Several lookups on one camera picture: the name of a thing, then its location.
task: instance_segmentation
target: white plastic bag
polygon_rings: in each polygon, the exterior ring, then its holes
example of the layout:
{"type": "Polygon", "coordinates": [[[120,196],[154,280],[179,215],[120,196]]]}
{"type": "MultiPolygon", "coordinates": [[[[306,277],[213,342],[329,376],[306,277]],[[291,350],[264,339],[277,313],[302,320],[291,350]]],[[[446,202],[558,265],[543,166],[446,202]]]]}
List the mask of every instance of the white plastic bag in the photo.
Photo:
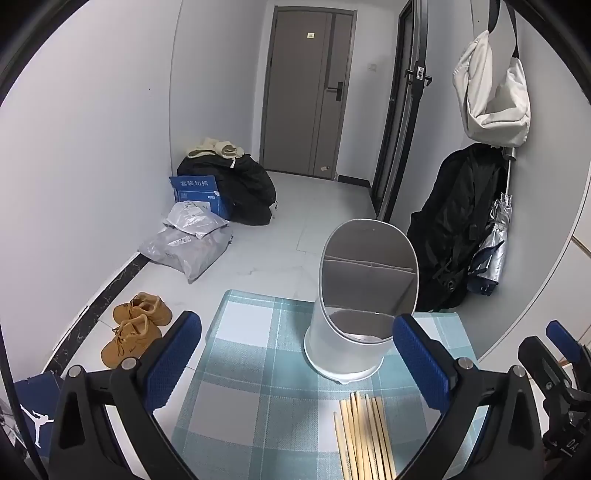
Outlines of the white plastic bag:
{"type": "Polygon", "coordinates": [[[228,224],[227,220],[209,210],[196,205],[195,202],[178,202],[174,204],[165,225],[170,225],[185,233],[203,238],[208,233],[228,224]]]}
{"type": "Polygon", "coordinates": [[[223,226],[197,238],[173,227],[145,241],[139,253],[150,260],[185,274],[189,282],[198,278],[226,251],[232,239],[232,228],[223,226]]]}

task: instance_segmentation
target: mat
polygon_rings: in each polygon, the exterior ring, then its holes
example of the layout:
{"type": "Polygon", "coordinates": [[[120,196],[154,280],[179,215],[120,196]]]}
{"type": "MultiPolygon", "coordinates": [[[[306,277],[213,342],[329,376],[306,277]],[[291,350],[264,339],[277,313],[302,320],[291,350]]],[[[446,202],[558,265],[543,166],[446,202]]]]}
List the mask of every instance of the mat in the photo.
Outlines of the mat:
{"type": "MultiPolygon", "coordinates": [[[[439,417],[392,350],[367,380],[340,385],[303,354],[313,303],[229,290],[173,433],[173,445],[200,480],[343,478],[333,412],[352,390],[384,398],[397,472],[439,417]]],[[[476,361],[459,317],[416,313],[455,357],[476,361]]],[[[481,407],[447,476],[462,470],[486,413],[481,407]]]]}

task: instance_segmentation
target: screw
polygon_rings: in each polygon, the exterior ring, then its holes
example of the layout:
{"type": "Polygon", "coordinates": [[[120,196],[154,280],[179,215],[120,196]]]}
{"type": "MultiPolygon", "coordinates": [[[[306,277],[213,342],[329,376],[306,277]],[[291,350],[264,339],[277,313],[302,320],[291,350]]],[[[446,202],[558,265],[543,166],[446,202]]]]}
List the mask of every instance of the screw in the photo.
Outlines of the screw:
{"type": "Polygon", "coordinates": [[[470,370],[474,366],[474,362],[465,356],[460,358],[457,361],[457,364],[460,365],[460,367],[462,367],[464,370],[470,370]]]}
{"type": "Polygon", "coordinates": [[[523,378],[527,374],[527,372],[525,371],[525,368],[523,368],[521,365],[514,366],[513,373],[521,378],[523,378]]]}
{"type": "Polygon", "coordinates": [[[80,365],[74,365],[72,368],[68,370],[68,376],[72,378],[76,378],[78,375],[82,373],[82,367],[80,365]]]}
{"type": "Polygon", "coordinates": [[[133,370],[137,364],[137,359],[130,356],[121,362],[121,368],[123,370],[133,370]]]}

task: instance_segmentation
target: black backpack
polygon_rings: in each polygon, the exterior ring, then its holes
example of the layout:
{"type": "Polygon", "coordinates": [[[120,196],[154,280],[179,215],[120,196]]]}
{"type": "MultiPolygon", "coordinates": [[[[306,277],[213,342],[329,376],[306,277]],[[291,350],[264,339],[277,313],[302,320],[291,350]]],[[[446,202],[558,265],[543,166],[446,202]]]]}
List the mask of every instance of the black backpack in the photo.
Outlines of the black backpack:
{"type": "Polygon", "coordinates": [[[490,145],[472,144],[441,164],[407,233],[418,259],[418,311],[453,308],[465,298],[466,274],[489,233],[491,207],[506,175],[502,149],[490,145]]]}

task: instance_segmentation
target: marble baseboard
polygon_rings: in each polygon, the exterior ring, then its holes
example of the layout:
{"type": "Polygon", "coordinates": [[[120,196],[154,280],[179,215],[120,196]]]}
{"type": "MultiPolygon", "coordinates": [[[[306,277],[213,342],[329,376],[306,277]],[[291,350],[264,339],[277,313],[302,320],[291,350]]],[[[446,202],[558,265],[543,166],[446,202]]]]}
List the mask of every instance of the marble baseboard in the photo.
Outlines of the marble baseboard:
{"type": "Polygon", "coordinates": [[[121,293],[125,286],[144,268],[149,259],[142,254],[138,254],[122,271],[113,279],[101,294],[94,300],[90,306],[80,315],[78,321],[70,333],[62,340],[56,353],[47,365],[45,371],[52,371],[56,375],[61,375],[66,365],[72,359],[78,347],[86,339],[90,331],[99,321],[100,316],[113,302],[115,297],[121,293]]]}

